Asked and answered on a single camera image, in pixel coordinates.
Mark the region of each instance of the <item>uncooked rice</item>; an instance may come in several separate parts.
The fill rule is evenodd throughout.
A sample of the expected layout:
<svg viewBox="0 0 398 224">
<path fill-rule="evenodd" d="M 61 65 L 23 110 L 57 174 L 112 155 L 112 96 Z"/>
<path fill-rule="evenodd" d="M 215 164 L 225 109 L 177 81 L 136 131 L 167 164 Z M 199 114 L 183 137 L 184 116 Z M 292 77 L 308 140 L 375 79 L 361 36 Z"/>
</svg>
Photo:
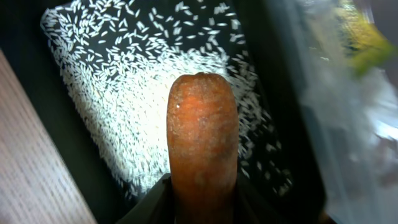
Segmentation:
<svg viewBox="0 0 398 224">
<path fill-rule="evenodd" d="M 137 20 L 141 9 L 134 7 L 134 0 L 128 4 L 119 0 L 85 4 L 84 10 L 80 0 L 69 6 L 47 9 L 40 26 L 51 40 L 49 47 L 60 67 L 68 94 L 98 145 L 100 156 L 116 180 L 130 183 L 130 194 L 146 193 L 163 174 L 170 172 L 165 123 L 167 99 L 172 83 L 183 74 L 218 73 L 230 82 L 239 108 L 239 137 L 250 142 L 247 133 L 261 124 L 263 114 L 258 96 L 253 92 L 257 75 L 248 58 L 244 60 L 240 54 L 234 57 L 238 67 L 228 66 L 231 57 L 216 40 L 220 32 L 230 32 L 227 23 L 217 24 L 221 30 L 197 27 L 197 30 L 203 28 L 208 32 L 201 32 L 200 36 L 209 35 L 210 38 L 197 49 L 184 51 L 179 47 L 183 42 L 179 41 L 192 42 L 198 32 L 180 35 L 182 27 L 178 25 L 181 22 L 177 20 L 166 25 L 173 17 L 164 21 L 154 7 L 146 11 L 142 9 L 142 13 L 149 16 L 149 22 L 145 24 L 146 20 Z M 112 6 L 118 9 L 117 17 L 106 13 Z M 183 13 L 184 18 L 192 15 L 188 9 L 183 2 L 175 6 L 176 14 Z M 229 6 L 220 4 L 216 11 L 227 12 L 229 24 L 236 30 L 240 23 L 228 10 Z M 195 16 L 192 21 L 183 23 L 188 27 L 195 26 L 197 19 Z M 206 18 L 206 24 L 214 26 L 215 19 Z M 143 36 L 149 30 L 158 32 Z M 114 43 L 114 46 L 108 49 L 106 42 Z M 128 47 L 121 47 L 121 42 L 129 42 Z M 245 41 L 241 39 L 238 44 L 243 45 Z M 97 45 L 96 49 L 101 49 L 102 53 L 91 50 L 91 45 Z M 247 159 L 253 147 L 253 143 L 244 146 L 239 143 L 239 156 Z"/>
</svg>

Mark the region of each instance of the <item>black container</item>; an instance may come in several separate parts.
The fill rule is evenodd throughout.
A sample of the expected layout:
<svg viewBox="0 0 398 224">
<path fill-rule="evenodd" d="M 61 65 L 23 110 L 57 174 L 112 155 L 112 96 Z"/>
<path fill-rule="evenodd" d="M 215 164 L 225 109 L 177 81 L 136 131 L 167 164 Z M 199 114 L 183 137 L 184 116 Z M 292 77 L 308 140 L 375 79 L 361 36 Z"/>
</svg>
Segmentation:
<svg viewBox="0 0 398 224">
<path fill-rule="evenodd" d="M 98 223 L 115 223 L 134 206 L 113 180 L 67 94 L 39 27 L 46 8 L 63 0 L 0 2 L 1 48 L 37 114 L 63 157 Z M 267 99 L 287 155 L 295 187 L 280 199 L 257 188 L 263 199 L 286 219 L 309 223 L 318 218 L 325 193 L 292 82 L 295 60 L 289 23 L 278 14 L 279 1 L 235 0 L 251 58 L 260 76 L 258 87 Z M 259 186 L 252 180 L 253 186 Z"/>
</svg>

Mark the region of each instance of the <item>rice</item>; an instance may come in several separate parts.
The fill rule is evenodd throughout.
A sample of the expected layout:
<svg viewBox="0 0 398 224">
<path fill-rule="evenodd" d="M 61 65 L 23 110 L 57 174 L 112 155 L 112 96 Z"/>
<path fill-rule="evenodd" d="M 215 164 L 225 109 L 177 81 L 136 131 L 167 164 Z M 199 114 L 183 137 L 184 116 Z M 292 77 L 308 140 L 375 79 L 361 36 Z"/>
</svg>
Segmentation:
<svg viewBox="0 0 398 224">
<path fill-rule="evenodd" d="M 230 24 L 217 23 L 218 27 L 223 27 L 222 30 L 197 27 L 207 33 L 181 34 L 180 20 L 171 26 L 170 21 L 174 17 L 168 16 L 164 20 L 154 7 L 143 12 L 149 15 L 148 24 L 145 20 L 138 21 L 141 9 L 134 8 L 133 3 L 134 0 L 128 4 L 109 0 L 82 4 L 75 0 L 71 6 L 66 6 L 68 10 L 63 10 L 65 6 L 57 7 L 55 14 L 59 16 L 50 16 L 46 11 L 40 21 L 40 27 L 49 37 L 48 45 L 55 61 L 63 65 L 60 73 L 68 93 L 98 145 L 100 156 L 115 179 L 129 184 L 126 196 L 130 197 L 144 194 L 164 173 L 170 172 L 165 116 L 170 87 L 180 75 L 218 73 L 230 82 L 239 107 L 239 135 L 246 142 L 245 145 L 239 144 L 242 157 L 251 156 L 254 145 L 250 144 L 246 134 L 259 126 L 264 115 L 253 92 L 257 75 L 246 62 L 247 51 L 232 55 L 234 57 L 230 60 L 224 46 L 217 41 L 220 33 L 229 32 L 224 30 L 238 29 L 240 23 L 237 19 L 231 19 Z M 114 10 L 117 17 L 105 13 L 107 8 Z M 180 2 L 174 11 L 182 11 L 187 18 L 193 15 L 189 8 Z M 217 6 L 218 14 L 234 16 L 228 10 L 229 6 L 224 3 Z M 69 12 L 75 16 L 73 21 Z M 182 23 L 195 26 L 198 16 L 190 19 Z M 158 31 L 150 35 L 151 24 Z M 214 18 L 209 18 L 209 25 L 216 25 Z M 107 35 L 109 30 L 114 34 Z M 169 38 L 171 32 L 176 38 Z M 200 46 L 188 51 L 180 48 L 191 40 Z M 107 41 L 113 44 L 110 49 L 101 45 Z M 227 42 L 229 47 L 245 43 L 242 39 L 237 43 Z M 97 46 L 93 47 L 96 50 L 89 49 L 90 44 Z M 236 62 L 236 65 L 229 65 L 231 62 Z"/>
<path fill-rule="evenodd" d="M 242 170 L 242 173 L 243 173 L 247 178 L 250 179 L 249 173 L 248 173 L 246 170 L 244 170 L 243 168 L 241 168 L 241 170 Z"/>
</svg>

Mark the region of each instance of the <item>wooden surface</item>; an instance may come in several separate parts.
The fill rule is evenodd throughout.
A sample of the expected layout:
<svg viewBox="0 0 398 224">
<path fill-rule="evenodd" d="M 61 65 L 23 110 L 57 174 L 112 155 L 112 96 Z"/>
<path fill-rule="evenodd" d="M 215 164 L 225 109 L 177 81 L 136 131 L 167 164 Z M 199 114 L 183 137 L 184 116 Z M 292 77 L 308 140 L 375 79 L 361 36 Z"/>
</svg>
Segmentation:
<svg viewBox="0 0 398 224">
<path fill-rule="evenodd" d="M 0 224 L 95 223 L 0 50 Z"/>
</svg>

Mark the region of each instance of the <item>orange carrot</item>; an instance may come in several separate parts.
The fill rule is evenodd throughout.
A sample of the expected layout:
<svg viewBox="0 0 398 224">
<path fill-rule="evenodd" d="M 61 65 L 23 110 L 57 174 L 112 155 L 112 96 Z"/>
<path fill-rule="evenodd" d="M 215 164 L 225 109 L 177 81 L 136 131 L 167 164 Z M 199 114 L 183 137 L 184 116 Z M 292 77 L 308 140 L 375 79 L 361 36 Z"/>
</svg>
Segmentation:
<svg viewBox="0 0 398 224">
<path fill-rule="evenodd" d="M 223 77 L 198 73 L 174 82 L 167 144 L 177 223 L 232 223 L 238 112 Z"/>
</svg>

